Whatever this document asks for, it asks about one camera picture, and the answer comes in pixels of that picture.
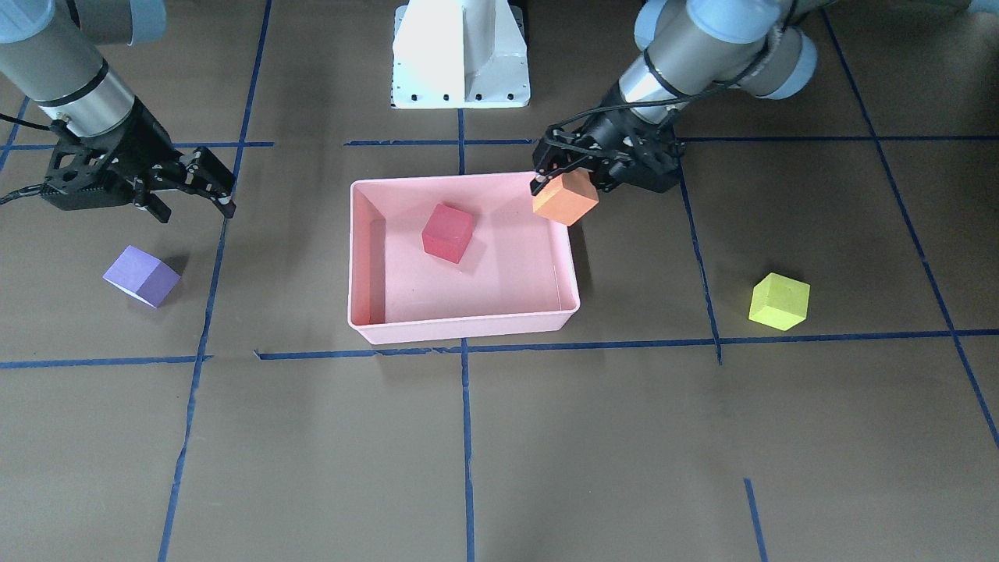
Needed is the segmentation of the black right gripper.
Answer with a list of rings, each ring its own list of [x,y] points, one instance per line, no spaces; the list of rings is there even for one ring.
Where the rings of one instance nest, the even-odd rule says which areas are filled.
[[[136,100],[124,121],[93,137],[72,133],[65,120],[50,123],[59,137],[52,151],[40,196],[60,210],[74,211],[131,205],[140,193],[140,209],[161,224],[172,210],[154,192],[143,191],[153,175],[185,180],[187,192],[213,202],[232,202],[235,176],[207,146],[182,156],[145,104]]]

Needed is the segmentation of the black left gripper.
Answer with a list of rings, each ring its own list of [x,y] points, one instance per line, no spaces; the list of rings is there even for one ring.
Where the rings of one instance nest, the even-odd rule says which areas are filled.
[[[590,149],[606,156],[593,157]],[[532,163],[534,196],[561,174],[577,170],[604,192],[627,184],[661,194],[679,184],[674,136],[630,109],[590,116],[572,133],[550,127],[536,143]]]

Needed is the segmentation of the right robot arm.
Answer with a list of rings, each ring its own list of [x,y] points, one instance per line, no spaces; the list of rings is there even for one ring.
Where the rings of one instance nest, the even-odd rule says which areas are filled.
[[[64,211],[132,205],[165,223],[171,210],[159,193],[179,191],[233,217],[234,174],[205,146],[189,155],[175,149],[100,51],[160,39],[163,1],[4,1],[1,23],[2,74],[58,138],[42,182],[3,203],[40,197]]]

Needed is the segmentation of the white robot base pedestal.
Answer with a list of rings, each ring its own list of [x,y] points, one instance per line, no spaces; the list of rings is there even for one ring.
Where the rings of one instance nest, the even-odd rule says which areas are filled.
[[[395,11],[396,109],[528,106],[527,17],[514,1],[409,1]]]

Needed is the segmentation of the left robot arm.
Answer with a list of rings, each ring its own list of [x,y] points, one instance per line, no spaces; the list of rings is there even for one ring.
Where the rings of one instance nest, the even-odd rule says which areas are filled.
[[[531,194],[585,171],[595,189],[656,193],[679,182],[684,144],[674,124],[686,107],[738,90],[779,100],[817,65],[800,21],[821,1],[647,1],[635,22],[638,57],[595,108],[554,123],[536,144]]]

